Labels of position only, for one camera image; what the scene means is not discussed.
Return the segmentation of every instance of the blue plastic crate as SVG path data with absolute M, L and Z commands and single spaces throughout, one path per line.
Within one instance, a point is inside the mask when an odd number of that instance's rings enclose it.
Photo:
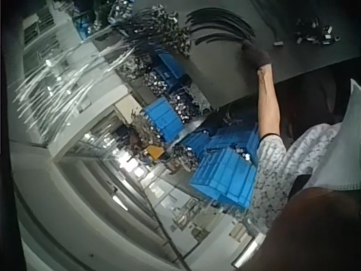
M 227 147 L 243 148 L 256 160 L 258 146 L 258 125 L 234 125 L 218 129 L 206 146 L 207 150 L 219 150 Z
M 248 208 L 256 167 L 231 148 L 206 153 L 190 185 L 205 195 Z
M 182 64 L 168 52 L 159 53 L 158 56 L 176 79 L 180 79 L 186 74 Z
M 147 106 L 144 111 L 163 136 L 165 142 L 175 140 L 184 129 L 181 119 L 164 97 Z
M 205 151 L 205 146 L 207 146 L 210 141 L 208 133 L 190 133 L 185 139 L 183 139 L 179 144 L 184 145 L 192 149 L 193 153 L 197 157 L 198 161 L 202 159 L 202 156 Z

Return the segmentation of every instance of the forearm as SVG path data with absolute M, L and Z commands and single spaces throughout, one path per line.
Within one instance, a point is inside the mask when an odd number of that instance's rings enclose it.
M 259 136 L 280 134 L 280 109 L 273 82 L 272 67 L 266 65 L 258 70 L 259 98 L 258 122 Z

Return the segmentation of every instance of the white sleeve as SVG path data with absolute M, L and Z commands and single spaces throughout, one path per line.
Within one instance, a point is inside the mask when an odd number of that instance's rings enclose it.
M 292 184 L 285 185 L 287 150 L 278 135 L 268 135 L 257 150 L 258 169 L 249 214 L 255 226 L 267 233 L 287 203 Z

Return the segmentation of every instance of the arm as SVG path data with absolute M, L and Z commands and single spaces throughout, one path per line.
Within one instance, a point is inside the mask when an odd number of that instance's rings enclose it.
M 259 136 L 262 138 L 270 133 L 280 135 L 280 110 L 273 83 L 271 58 L 249 41 L 243 42 L 242 51 L 243 58 L 258 73 Z
M 259 98 L 258 122 L 259 136 L 280 135 L 280 110 L 276 97 L 271 64 L 264 65 L 258 71 Z

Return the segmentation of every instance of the fluorescent light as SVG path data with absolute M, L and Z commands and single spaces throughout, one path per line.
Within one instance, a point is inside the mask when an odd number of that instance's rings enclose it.
M 242 253 L 242 255 L 239 257 L 239 259 L 235 262 L 234 266 L 237 268 L 240 268 L 248 259 L 252 256 L 252 254 L 257 249 L 258 244 L 253 241 L 250 246 L 246 249 L 245 252 Z
M 125 163 L 123 167 L 125 168 L 126 171 L 132 172 L 133 169 L 138 166 L 138 164 L 139 164 L 138 161 L 133 158 L 128 163 Z
M 148 175 L 146 176 L 147 179 L 151 179 L 153 178 L 155 175 L 153 172 L 149 172 Z
M 123 204 L 123 202 L 120 201 L 120 199 L 117 197 L 117 195 L 113 196 L 113 200 L 118 203 L 121 207 L 123 207 L 124 210 L 128 211 L 128 208 Z
M 142 170 L 141 168 L 136 168 L 135 171 L 134 171 L 134 174 L 137 177 L 141 177 L 142 175 L 144 175 L 144 170 Z
M 117 160 L 120 163 L 120 166 L 123 167 L 123 164 L 126 163 L 129 158 L 130 158 L 129 152 L 125 152 L 122 156 L 117 158 Z

